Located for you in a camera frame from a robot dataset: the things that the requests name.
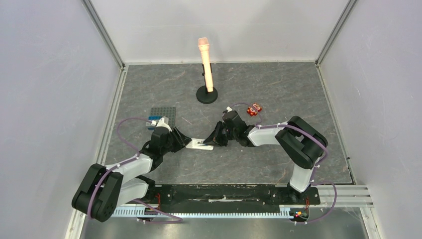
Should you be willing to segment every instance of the red toy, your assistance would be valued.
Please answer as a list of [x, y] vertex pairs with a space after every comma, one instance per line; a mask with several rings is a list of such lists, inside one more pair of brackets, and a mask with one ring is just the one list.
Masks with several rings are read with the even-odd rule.
[[[257, 111], [258, 112], [261, 112], [261, 110], [262, 110], [262, 107], [259, 105], [259, 104], [257, 104], [256, 102], [255, 103], [253, 103], [252, 104], [252, 106], [254, 106], [255, 107], [255, 109], [257, 109]], [[256, 112], [256, 110], [255, 110], [254, 108], [252, 108], [252, 107], [248, 107], [248, 109], [246, 110], [246, 112], [250, 115], [250, 116], [255, 116], [255, 115], [257, 115], [258, 114], [258, 112]]]

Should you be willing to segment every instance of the wall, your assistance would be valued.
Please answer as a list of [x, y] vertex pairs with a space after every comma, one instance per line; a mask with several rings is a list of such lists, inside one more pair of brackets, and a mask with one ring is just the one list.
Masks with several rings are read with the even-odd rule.
[[92, 0], [125, 62], [315, 60], [347, 0]]
[[388, 239], [420, 238], [422, 2], [359, 1], [322, 63], [357, 178]]
[[118, 67], [78, 0], [2, 0], [0, 28], [0, 238], [63, 238]]

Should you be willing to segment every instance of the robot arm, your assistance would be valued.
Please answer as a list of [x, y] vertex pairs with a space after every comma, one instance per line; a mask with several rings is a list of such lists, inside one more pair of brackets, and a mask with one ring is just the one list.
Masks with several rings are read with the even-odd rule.
[[107, 220], [115, 208], [136, 198], [143, 198], [148, 190], [148, 179], [142, 174], [153, 171], [163, 162], [168, 152], [177, 152], [186, 147], [192, 140], [184, 136], [176, 127], [169, 127], [165, 117], [156, 124], [156, 128], [148, 141], [140, 150], [135, 160], [102, 166], [93, 164], [87, 171], [82, 183], [72, 200], [72, 207], [88, 212], [88, 205], [94, 189], [103, 175], [106, 176], [92, 203], [91, 217], [100, 222]]
[[[298, 138], [302, 134], [286, 127], [246, 125], [236, 111], [230, 108], [224, 112], [223, 121], [219, 121], [212, 134], [204, 143], [215, 146], [227, 146], [229, 140], [236, 140], [242, 146], [255, 147], [265, 144], [281, 145], [295, 163], [293, 175], [288, 187], [292, 189], [292, 197], [300, 198], [310, 186], [310, 178], [315, 166], [323, 154], [311, 139]], [[298, 116], [292, 117], [283, 124], [291, 125], [310, 134], [325, 147], [327, 140], [312, 126]]]

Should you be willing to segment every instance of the marble pattern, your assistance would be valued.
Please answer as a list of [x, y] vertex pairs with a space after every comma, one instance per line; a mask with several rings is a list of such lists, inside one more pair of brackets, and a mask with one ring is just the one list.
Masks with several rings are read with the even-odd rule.
[[[204, 83], [201, 64], [130, 66], [114, 128], [128, 117], [148, 117], [151, 107], [175, 106], [176, 127], [186, 136], [206, 138], [227, 106], [258, 102], [263, 107], [264, 125], [298, 115], [327, 138], [330, 156], [317, 169], [316, 181], [351, 182], [314, 63], [219, 63], [212, 65], [212, 71], [218, 99], [203, 105], [195, 96]], [[259, 120], [247, 115], [245, 106], [235, 109], [248, 124]], [[139, 120], [125, 122], [121, 134], [139, 147], [151, 137], [145, 122]], [[133, 154], [114, 129], [106, 163]], [[288, 183], [292, 172], [293, 162], [282, 147], [246, 148], [230, 141], [228, 147], [215, 147], [213, 151], [183, 149], [168, 153], [164, 162], [146, 176], [159, 184]]]

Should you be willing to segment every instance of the round black base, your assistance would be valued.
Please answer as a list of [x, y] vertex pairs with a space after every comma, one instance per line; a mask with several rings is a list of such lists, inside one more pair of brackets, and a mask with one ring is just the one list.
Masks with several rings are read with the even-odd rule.
[[201, 86], [197, 90], [197, 99], [202, 104], [211, 104], [216, 101], [218, 97], [217, 90], [213, 87], [213, 92], [207, 92], [206, 86]]

